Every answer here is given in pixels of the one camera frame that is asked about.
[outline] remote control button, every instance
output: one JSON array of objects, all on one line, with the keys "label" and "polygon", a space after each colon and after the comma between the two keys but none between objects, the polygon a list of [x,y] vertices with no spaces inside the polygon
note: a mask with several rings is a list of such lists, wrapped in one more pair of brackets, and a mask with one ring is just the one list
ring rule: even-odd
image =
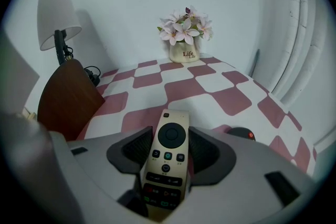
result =
[{"label": "remote control button", "polygon": [[180,187],[182,186],[182,179],[177,177],[168,177],[164,178],[164,184]]},{"label": "remote control button", "polygon": [[143,191],[147,197],[160,197],[175,201],[180,201],[181,197],[181,191],[179,189],[164,188],[149,183],[143,186]]},{"label": "remote control button", "polygon": [[184,154],[178,154],[178,155],[176,156],[176,160],[177,160],[178,162],[183,162],[183,161],[184,161]]},{"label": "remote control button", "polygon": [[157,137],[161,145],[163,145],[164,147],[177,148],[184,143],[186,133],[181,125],[171,122],[164,124],[159,129]]},{"label": "remote control button", "polygon": [[178,137],[179,133],[175,129],[169,129],[166,132],[166,138],[168,140],[175,140]]},{"label": "remote control button", "polygon": [[179,177],[163,176],[163,175],[158,175],[158,174],[148,172],[146,174],[146,179],[149,181],[171,185],[171,186],[176,186],[176,187],[182,186],[182,179]]},{"label": "remote control button", "polygon": [[150,204],[150,205],[153,205],[153,206],[159,206],[160,205],[160,201],[157,200],[155,197],[144,196],[143,199],[145,200],[145,202],[147,204]]},{"label": "remote control button", "polygon": [[172,154],[171,154],[170,152],[166,152],[166,153],[164,154],[164,159],[167,159],[167,160],[172,159]]},{"label": "remote control button", "polygon": [[167,208],[167,209],[175,209],[178,206],[178,203],[176,201],[166,201],[166,200],[162,200],[161,203],[158,205],[158,207],[162,207],[162,208]]},{"label": "remote control button", "polygon": [[160,157],[160,151],[153,150],[152,156],[153,156],[154,158],[159,158],[159,157]]},{"label": "remote control button", "polygon": [[164,164],[162,165],[162,171],[164,171],[165,173],[168,173],[170,171],[170,166],[168,164]]}]

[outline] pink and white checkered fabric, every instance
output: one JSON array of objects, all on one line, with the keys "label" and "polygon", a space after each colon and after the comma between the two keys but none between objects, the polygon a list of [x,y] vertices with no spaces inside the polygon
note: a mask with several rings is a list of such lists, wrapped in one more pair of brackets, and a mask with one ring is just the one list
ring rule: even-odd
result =
[{"label": "pink and white checkered fabric", "polygon": [[163,109],[188,110],[190,125],[224,133],[246,127],[312,175],[316,152],[295,117],[252,78],[214,57],[193,63],[153,60],[102,75],[98,91],[105,103],[78,139],[127,132],[146,126],[154,131]]}]

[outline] table lamp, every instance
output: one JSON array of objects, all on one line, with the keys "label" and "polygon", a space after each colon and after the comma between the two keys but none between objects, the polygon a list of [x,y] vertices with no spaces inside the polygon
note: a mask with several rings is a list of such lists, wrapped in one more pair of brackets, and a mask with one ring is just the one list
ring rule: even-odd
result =
[{"label": "table lamp", "polygon": [[[75,14],[71,0],[38,0],[37,32],[40,50],[56,47],[59,64],[73,58],[73,49],[65,44],[66,40],[74,37],[82,30]],[[92,83],[97,86],[99,75],[85,68]]]}]

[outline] artificial flower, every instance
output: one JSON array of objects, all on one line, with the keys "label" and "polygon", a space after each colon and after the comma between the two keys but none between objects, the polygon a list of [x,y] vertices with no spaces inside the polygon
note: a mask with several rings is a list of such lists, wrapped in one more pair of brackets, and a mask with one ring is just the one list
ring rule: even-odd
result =
[{"label": "artificial flower", "polygon": [[179,19],[181,19],[181,14],[178,10],[174,10],[173,14],[169,16],[167,19],[167,22],[165,23],[165,26],[172,26],[175,24]]},{"label": "artificial flower", "polygon": [[206,20],[206,18],[204,17],[200,17],[200,23],[197,24],[197,28],[199,29],[199,31],[203,32],[203,37],[206,40],[209,40],[212,37],[212,28],[211,28],[211,23],[212,21],[210,20]]},{"label": "artificial flower", "polygon": [[164,27],[168,22],[170,22],[169,19],[162,19],[162,18],[160,18],[160,21],[161,21],[160,23],[161,28]]},{"label": "artificial flower", "polygon": [[197,17],[198,17],[198,14],[197,14],[196,8],[192,5],[190,5],[189,18],[194,19],[194,18],[197,18]]},{"label": "artificial flower", "polygon": [[184,39],[187,44],[194,45],[193,37],[197,37],[200,32],[198,32],[196,29],[189,29],[191,27],[190,18],[186,19],[182,25],[175,23],[173,26],[177,30],[175,36],[177,41]]},{"label": "artificial flower", "polygon": [[160,32],[160,37],[162,40],[169,40],[172,46],[176,44],[176,41],[181,41],[181,39],[176,39],[176,30],[172,26],[164,26]]}]

